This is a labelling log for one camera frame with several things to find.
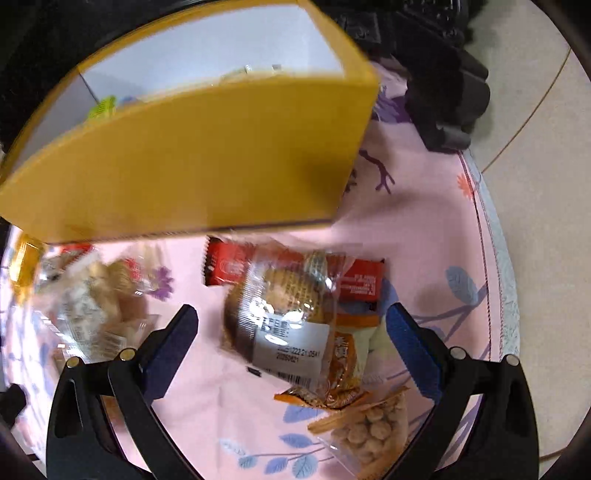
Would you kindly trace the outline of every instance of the barcode label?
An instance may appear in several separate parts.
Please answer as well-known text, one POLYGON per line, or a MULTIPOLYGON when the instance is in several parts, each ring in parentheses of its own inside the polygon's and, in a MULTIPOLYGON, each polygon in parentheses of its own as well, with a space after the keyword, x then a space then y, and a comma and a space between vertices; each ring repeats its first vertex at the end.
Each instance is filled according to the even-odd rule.
POLYGON ((301 375, 288 375, 281 372, 275 373, 278 378, 289 382, 292 385, 298 385, 299 387, 310 388, 312 379, 310 377, 302 377, 301 375))
POLYGON ((322 323, 268 313, 256 331, 252 364, 292 385, 313 389, 329 333, 330 327, 322 323))

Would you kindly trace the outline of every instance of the tile floor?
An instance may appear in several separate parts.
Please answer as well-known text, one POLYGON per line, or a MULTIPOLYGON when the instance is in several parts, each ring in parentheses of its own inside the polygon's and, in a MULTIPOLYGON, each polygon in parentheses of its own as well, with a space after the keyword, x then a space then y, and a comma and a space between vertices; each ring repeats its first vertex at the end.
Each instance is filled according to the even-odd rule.
POLYGON ((568 444, 591 405, 591 82, 528 0, 489 2, 475 27, 470 50, 491 71, 492 99, 471 151, 515 270, 545 455, 568 444))

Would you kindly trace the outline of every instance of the snack pile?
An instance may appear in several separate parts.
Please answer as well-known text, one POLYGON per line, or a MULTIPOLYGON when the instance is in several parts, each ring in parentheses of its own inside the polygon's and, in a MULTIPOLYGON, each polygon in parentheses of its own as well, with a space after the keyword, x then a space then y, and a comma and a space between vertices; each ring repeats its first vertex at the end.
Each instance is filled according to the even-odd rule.
POLYGON ((357 478, 380 479, 402 455, 407 442, 404 390, 380 402, 350 407, 312 422, 308 430, 357 478))
POLYGON ((276 400, 328 411, 309 431, 362 480, 381 478, 408 438, 405 387, 380 397, 363 383, 384 329, 384 269, 384 260, 218 237, 208 238, 203 262, 205 285, 228 286, 222 348, 249 371, 291 383, 276 400))
POLYGON ((89 244, 42 260, 33 306, 60 339, 60 367, 71 356, 101 362, 140 346, 157 320, 147 312, 149 271, 146 257, 131 251, 104 264, 89 244))

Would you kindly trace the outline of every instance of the orange flower print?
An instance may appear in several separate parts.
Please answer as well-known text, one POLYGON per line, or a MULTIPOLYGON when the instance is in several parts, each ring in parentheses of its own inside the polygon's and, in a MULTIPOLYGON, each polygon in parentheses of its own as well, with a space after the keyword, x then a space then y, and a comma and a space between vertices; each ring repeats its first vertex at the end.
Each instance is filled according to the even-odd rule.
POLYGON ((464 197, 471 199, 474 196, 474 192, 470 186, 470 181, 466 178, 465 174, 457 176, 457 186, 464 194, 464 197))

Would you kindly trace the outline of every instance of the screw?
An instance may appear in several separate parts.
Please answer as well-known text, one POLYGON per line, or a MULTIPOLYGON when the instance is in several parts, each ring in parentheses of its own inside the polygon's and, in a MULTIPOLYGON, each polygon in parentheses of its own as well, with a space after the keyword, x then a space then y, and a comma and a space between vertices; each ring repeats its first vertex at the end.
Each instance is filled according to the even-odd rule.
POLYGON ((505 360, 507 360, 507 363, 512 367, 516 367, 517 365, 519 365, 519 358, 515 355, 509 354, 505 357, 505 360))
POLYGON ((449 352, 456 360, 464 360, 466 358, 466 351, 458 346, 453 346, 449 352))
POLYGON ((119 358, 121 358, 124 362, 127 362, 135 357, 135 350, 132 348, 126 348, 119 354, 119 358))
POLYGON ((68 368, 74 368, 74 367, 77 367, 79 363, 80 363, 80 359, 77 356, 72 356, 68 359, 68 361, 66 362, 66 365, 68 368))

